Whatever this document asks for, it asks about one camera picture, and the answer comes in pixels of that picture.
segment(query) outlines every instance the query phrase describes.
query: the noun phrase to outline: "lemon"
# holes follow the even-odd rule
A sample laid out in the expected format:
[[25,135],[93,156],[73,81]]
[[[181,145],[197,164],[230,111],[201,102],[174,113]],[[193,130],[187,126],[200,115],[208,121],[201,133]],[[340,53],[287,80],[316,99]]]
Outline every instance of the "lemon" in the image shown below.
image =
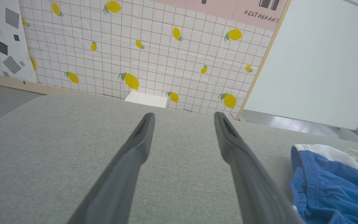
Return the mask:
[[31,63],[33,64],[34,71],[37,70],[37,63],[35,62],[34,58],[30,57]]
[[133,76],[133,75],[131,75],[131,74],[129,74],[129,73],[126,73],[126,72],[120,73],[120,74],[118,75],[118,78],[120,78],[120,76],[121,76],[121,79],[122,79],[123,81],[124,81],[124,79],[125,79],[125,83],[129,86],[129,88],[133,88],[133,89],[138,90],[138,88],[139,88],[139,81],[138,81],[138,79],[137,79],[135,76]]
[[218,99],[220,98],[220,100],[222,101],[222,99],[225,99],[224,103],[228,108],[234,109],[234,106],[237,103],[236,98],[234,97],[234,95],[228,94],[228,93],[222,93],[218,96]]
[[232,39],[232,40],[238,40],[238,39],[240,39],[241,37],[243,37],[243,35],[241,34],[241,31],[240,30],[237,30],[237,29],[234,29],[234,30],[230,30],[227,34],[226,34],[226,36],[225,36],[225,42],[226,42],[226,40],[230,40],[229,39],[229,37],[230,37],[230,39]]
[[251,65],[246,66],[246,71],[247,72],[253,72],[253,69],[251,68]]
[[23,26],[30,27],[30,24],[27,23],[26,19],[22,18],[21,21],[23,21]]
[[172,35],[175,39],[179,40],[179,41],[183,41],[183,37],[180,35],[180,30],[178,28],[174,28],[172,31]]
[[171,101],[177,103],[179,101],[179,96],[178,94],[174,93],[174,92],[167,92],[165,93],[165,95],[168,95],[171,97]]
[[78,77],[71,72],[65,72],[64,73],[72,82],[77,83],[78,84]]
[[59,6],[56,3],[52,3],[52,11],[58,15],[58,16],[63,16],[64,14],[60,11]]
[[142,44],[142,42],[140,42],[140,40],[136,40],[136,46],[139,47],[140,49],[145,48],[145,46]]
[[91,50],[96,51],[96,48],[98,48],[98,46],[96,45],[95,41],[92,41]]
[[206,65],[204,65],[203,68],[201,69],[201,73],[202,74],[206,73],[207,69],[208,69],[208,67]]
[[109,1],[108,3],[105,4],[105,7],[103,9],[103,13],[106,14],[110,14],[109,11],[111,11],[112,13],[118,13],[121,10],[121,6],[120,4],[118,4],[118,2],[116,1]]

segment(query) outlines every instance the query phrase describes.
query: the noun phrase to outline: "white panel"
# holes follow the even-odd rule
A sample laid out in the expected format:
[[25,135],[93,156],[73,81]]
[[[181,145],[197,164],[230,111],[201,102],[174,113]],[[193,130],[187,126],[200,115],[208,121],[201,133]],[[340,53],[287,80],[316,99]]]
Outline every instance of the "white panel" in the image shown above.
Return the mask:
[[358,7],[292,0],[245,109],[357,129]]
[[[15,40],[14,35],[18,36],[19,41]],[[0,52],[0,75],[9,75],[36,83],[37,77],[27,49],[19,1],[17,0],[0,0],[0,43],[0,46],[7,46],[7,54]]]
[[141,93],[141,92],[132,91],[125,98],[125,101],[142,104],[142,105],[149,105],[149,106],[165,108],[165,105],[167,104],[167,99],[168,98],[166,98],[166,97],[154,96],[154,95],[149,95],[149,94],[145,94],[145,93]]

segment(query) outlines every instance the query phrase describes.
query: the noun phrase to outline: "grid pattern wall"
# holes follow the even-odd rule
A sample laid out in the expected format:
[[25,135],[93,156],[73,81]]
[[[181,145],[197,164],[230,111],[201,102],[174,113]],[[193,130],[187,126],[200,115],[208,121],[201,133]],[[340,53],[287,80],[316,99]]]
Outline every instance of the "grid pattern wall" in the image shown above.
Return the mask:
[[[179,100],[168,97],[167,108],[237,116],[273,31],[149,0],[116,1],[122,9],[105,14],[106,2],[20,0],[39,83],[120,99],[131,91],[174,92]],[[53,3],[63,16],[52,11]],[[173,37],[175,27],[182,41]],[[233,29],[243,37],[225,40]],[[66,72],[76,74],[78,84]],[[118,77],[124,72],[138,79],[138,90]],[[222,93],[236,98],[233,108]]]

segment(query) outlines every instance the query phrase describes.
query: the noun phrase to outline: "gray fabric surface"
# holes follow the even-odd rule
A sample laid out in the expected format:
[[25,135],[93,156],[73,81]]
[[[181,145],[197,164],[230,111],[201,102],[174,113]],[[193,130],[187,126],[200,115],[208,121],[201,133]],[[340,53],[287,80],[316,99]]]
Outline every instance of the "gray fabric surface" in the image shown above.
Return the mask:
[[[48,95],[0,118],[0,223],[65,223],[147,112],[156,117],[129,223],[241,223],[213,117],[86,95]],[[290,196],[295,143],[358,144],[231,121]]]

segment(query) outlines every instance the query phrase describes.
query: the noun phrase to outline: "lemon leaf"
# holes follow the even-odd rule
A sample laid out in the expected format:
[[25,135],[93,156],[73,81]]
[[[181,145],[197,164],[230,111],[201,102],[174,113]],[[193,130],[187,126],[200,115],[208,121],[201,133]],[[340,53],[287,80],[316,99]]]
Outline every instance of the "lemon leaf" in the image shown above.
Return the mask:
[[121,79],[124,81],[125,75],[126,75],[126,72],[120,73],[120,74],[118,75],[118,78],[120,78],[120,76],[121,76]]
[[105,7],[104,7],[104,9],[103,9],[103,13],[104,13],[104,14],[106,14],[106,13],[110,14],[110,13],[108,12],[108,8],[107,8],[106,5],[105,5]]

